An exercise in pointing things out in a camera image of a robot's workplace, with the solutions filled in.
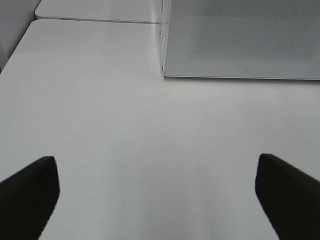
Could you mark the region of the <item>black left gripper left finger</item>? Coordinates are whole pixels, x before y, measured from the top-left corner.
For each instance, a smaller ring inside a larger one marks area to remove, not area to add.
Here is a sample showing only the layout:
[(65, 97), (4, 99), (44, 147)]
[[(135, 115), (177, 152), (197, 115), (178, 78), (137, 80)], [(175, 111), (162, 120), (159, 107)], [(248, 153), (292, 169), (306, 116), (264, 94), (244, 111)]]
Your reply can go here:
[(0, 182), (0, 238), (38, 240), (60, 196), (56, 160), (44, 156)]

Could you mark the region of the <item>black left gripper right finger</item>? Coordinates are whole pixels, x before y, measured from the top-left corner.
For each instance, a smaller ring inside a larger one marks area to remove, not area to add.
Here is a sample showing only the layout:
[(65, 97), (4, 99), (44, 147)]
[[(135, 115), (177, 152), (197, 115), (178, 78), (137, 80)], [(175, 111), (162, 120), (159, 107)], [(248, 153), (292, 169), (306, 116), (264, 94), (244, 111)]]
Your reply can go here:
[(280, 240), (320, 238), (320, 182), (281, 158), (262, 153), (255, 194)]

